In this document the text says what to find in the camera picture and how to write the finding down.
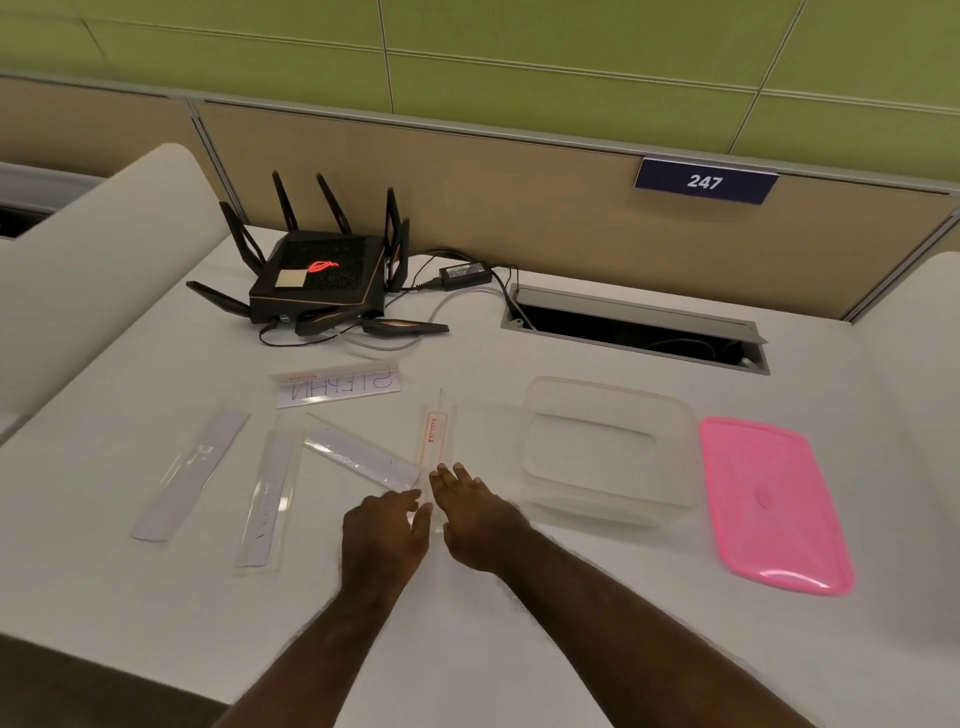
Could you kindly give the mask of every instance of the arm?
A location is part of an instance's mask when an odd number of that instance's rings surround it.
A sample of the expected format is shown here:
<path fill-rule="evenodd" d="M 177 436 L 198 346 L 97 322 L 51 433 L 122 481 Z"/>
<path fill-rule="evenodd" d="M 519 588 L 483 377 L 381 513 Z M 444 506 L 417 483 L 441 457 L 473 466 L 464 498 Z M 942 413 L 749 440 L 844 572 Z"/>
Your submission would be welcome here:
<path fill-rule="evenodd" d="M 490 571 L 553 639 L 617 728 L 811 728 L 747 672 L 565 551 L 461 465 L 430 474 L 461 563 Z"/>
<path fill-rule="evenodd" d="M 216 728 L 332 726 L 380 628 L 423 560 L 431 505 L 420 491 L 368 496 L 344 516 L 340 592 Z M 417 511 L 413 526 L 407 512 Z"/>

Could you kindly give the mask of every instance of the person's left hand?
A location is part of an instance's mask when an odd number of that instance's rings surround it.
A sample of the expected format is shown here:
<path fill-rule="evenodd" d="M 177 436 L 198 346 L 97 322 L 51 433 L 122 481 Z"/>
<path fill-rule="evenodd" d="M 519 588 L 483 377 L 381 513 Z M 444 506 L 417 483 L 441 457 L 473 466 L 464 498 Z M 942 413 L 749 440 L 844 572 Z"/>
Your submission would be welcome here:
<path fill-rule="evenodd" d="M 367 496 L 344 516 L 342 590 L 396 601 L 430 545 L 431 503 L 420 490 Z M 413 524 L 407 513 L 417 511 Z"/>

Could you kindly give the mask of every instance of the hand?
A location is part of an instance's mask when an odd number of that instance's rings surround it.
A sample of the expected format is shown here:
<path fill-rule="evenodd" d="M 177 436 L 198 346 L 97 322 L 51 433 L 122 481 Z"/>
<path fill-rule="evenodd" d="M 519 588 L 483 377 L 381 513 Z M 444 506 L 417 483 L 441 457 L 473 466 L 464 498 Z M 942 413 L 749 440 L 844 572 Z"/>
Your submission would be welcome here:
<path fill-rule="evenodd" d="M 532 532 L 515 505 L 495 496 L 478 477 L 470 477 L 460 463 L 453 472 L 441 463 L 430 474 L 437 505 L 444 509 L 444 541 L 461 564 L 503 576 L 517 541 Z"/>
<path fill-rule="evenodd" d="M 414 575 L 430 545 L 431 503 L 418 508 L 420 490 L 367 496 L 344 516 L 342 592 L 390 600 Z M 417 511 L 413 525 L 407 513 Z"/>

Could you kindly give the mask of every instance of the forearm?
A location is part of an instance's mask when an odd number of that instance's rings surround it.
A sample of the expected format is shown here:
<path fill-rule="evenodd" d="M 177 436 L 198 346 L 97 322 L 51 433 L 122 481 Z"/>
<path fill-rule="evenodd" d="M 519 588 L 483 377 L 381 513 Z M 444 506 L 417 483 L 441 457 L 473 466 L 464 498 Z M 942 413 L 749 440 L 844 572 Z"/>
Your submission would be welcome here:
<path fill-rule="evenodd" d="M 341 591 L 217 723 L 217 728 L 332 726 L 396 599 Z"/>
<path fill-rule="evenodd" d="M 617 728 L 809 724 L 703 639 L 529 529 L 498 574 Z"/>

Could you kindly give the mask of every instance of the green wall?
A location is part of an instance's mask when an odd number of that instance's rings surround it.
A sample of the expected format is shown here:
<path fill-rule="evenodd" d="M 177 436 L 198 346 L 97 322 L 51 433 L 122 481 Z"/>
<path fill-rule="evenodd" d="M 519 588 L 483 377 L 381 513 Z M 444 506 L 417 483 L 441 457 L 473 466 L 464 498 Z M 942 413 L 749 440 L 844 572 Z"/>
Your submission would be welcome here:
<path fill-rule="evenodd" d="M 958 0 L 0 0 L 0 67 L 960 181 Z"/>

